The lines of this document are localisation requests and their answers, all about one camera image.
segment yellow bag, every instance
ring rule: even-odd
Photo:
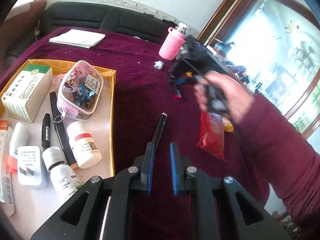
[[[225,132],[233,132],[233,125],[230,122],[230,120],[223,116],[222,121],[223,121],[223,130]]]

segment pink bottle sleeve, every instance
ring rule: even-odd
[[[173,31],[175,31],[173,28],[169,28],[168,29],[168,36],[165,39],[164,43],[162,44],[161,49],[159,50],[159,55],[167,60],[173,60],[174,57],[177,55],[177,53],[179,52],[180,47],[182,46],[182,44],[184,43],[184,39],[180,38],[180,37],[184,37],[185,35],[182,33],[179,33],[181,35],[178,35],[177,33],[176,36],[173,35]]]

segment medicine box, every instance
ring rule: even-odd
[[[28,64],[2,95],[2,103],[10,117],[33,122],[52,86],[52,68]]]

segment clear plastic pouch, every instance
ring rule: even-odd
[[[57,108],[63,117],[85,121],[95,111],[102,87],[101,74],[88,62],[80,60],[61,81]]]

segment bed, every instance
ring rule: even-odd
[[[225,133],[225,147],[232,156],[221,161],[196,147],[199,140],[200,110],[192,86],[182,85],[182,99],[173,98],[167,71],[172,62],[161,59],[160,44],[131,36],[93,30],[106,37],[90,49],[49,43],[48,39],[69,31],[59,28],[28,48],[1,76],[0,84],[27,59],[85,60],[92,65],[115,69],[113,144],[115,171],[133,164],[145,152],[147,142],[162,112],[168,118],[155,155],[150,197],[135,198],[132,210],[133,239],[190,239],[190,199],[173,196],[169,144],[176,141],[181,155],[214,177],[233,176],[262,205],[269,196],[268,183],[247,164],[235,145],[234,134]],[[162,60],[161,70],[153,67]]]

